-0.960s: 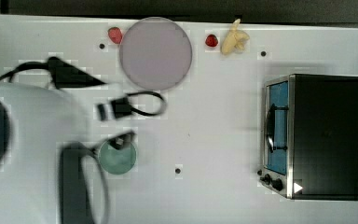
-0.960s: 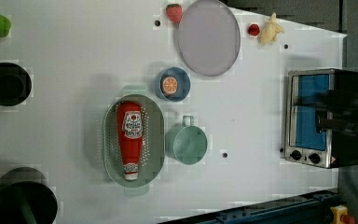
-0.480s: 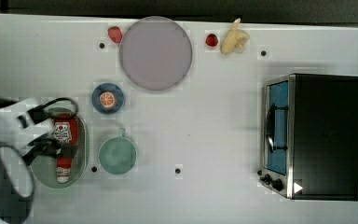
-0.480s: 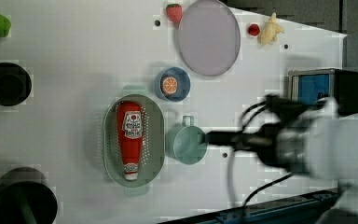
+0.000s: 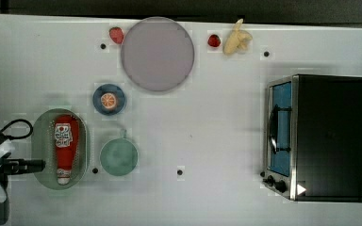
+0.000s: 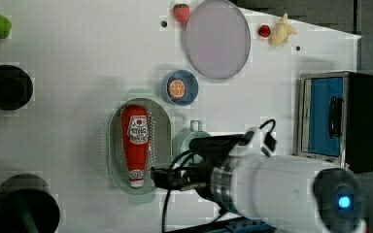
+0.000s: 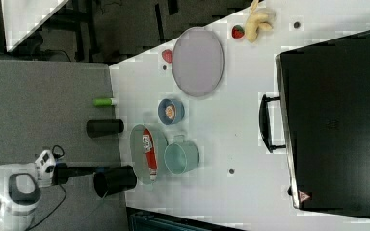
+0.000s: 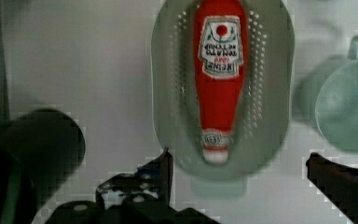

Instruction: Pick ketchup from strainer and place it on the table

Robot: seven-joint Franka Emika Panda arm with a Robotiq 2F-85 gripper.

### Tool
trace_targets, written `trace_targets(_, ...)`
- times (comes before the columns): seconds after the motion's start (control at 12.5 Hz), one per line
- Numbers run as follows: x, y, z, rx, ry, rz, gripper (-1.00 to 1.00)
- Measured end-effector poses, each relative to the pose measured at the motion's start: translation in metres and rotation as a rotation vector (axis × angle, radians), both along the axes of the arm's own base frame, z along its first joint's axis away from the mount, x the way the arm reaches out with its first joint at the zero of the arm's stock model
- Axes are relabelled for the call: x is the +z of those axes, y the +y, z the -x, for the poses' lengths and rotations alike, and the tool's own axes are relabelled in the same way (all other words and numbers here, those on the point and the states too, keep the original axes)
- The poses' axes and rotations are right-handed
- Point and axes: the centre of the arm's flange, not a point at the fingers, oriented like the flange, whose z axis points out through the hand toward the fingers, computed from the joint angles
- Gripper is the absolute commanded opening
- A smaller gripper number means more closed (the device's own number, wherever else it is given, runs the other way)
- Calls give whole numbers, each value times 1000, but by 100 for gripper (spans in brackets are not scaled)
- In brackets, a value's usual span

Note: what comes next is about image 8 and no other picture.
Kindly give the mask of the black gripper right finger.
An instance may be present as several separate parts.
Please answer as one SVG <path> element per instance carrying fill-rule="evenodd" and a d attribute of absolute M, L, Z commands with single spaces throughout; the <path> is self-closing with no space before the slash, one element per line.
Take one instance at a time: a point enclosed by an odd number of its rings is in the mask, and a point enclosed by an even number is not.
<path fill-rule="evenodd" d="M 330 161 L 313 152 L 306 161 L 307 178 L 353 224 L 358 224 L 358 168 Z"/>

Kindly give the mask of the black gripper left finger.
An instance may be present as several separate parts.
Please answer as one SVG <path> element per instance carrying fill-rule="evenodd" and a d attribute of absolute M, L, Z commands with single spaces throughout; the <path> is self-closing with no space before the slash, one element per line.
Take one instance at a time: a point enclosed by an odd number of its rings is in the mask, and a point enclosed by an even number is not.
<path fill-rule="evenodd" d="M 170 206 L 173 157 L 167 148 L 134 173 L 114 175 L 95 200 L 60 205 L 46 224 L 220 224 L 194 208 Z"/>

